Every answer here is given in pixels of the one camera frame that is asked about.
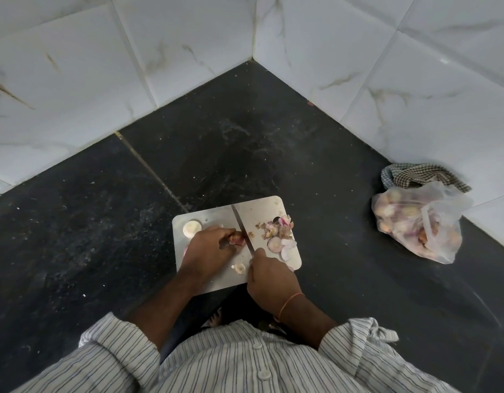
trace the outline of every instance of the person's left hand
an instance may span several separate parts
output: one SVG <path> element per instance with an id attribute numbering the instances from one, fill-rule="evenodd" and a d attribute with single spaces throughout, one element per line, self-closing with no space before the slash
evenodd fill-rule
<path id="1" fill-rule="evenodd" d="M 228 239 L 235 231 L 218 226 L 198 231 L 188 245 L 179 271 L 191 273 L 193 277 L 199 278 L 200 284 L 206 284 L 245 246 L 228 245 L 220 249 L 220 242 Z"/>

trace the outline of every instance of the shirt button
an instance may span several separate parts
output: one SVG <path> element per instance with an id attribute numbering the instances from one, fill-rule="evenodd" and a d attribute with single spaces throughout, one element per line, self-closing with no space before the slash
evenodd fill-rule
<path id="1" fill-rule="evenodd" d="M 261 380 L 267 380 L 270 379 L 272 373 L 269 370 L 261 370 L 260 372 L 258 372 L 257 376 Z"/>

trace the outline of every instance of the hand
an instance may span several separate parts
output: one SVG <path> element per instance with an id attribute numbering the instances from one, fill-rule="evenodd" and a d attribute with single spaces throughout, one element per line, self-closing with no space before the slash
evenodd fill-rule
<path id="1" fill-rule="evenodd" d="M 235 231 L 218 226 L 198 231 L 188 245 L 179 271 L 191 273 L 195 278 L 199 278 L 200 284 L 206 284 L 242 250 L 243 245 L 228 245 L 220 249 L 220 241 L 228 239 Z"/>
<path id="2" fill-rule="evenodd" d="M 301 292 L 301 288 L 286 264 L 267 258 L 265 250 L 260 248 L 250 261 L 247 291 L 260 308 L 277 317 L 285 302 Z"/>

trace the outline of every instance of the plastic bag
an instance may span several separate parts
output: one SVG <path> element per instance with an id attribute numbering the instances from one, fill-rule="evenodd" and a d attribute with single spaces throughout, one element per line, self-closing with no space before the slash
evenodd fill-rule
<path id="1" fill-rule="evenodd" d="M 429 182 L 414 189 L 394 186 L 372 197 L 378 230 L 418 256 L 454 262 L 461 246 L 459 219 L 472 200 L 454 187 Z"/>

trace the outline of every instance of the striped shirt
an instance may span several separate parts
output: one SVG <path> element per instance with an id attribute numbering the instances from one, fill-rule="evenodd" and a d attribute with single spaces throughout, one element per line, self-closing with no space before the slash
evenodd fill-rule
<path id="1" fill-rule="evenodd" d="M 155 344 L 109 313 L 15 391 L 456 392 L 403 360 L 387 343 L 397 340 L 373 318 L 353 318 L 314 350 L 240 320 L 190 337 L 159 364 Z"/>

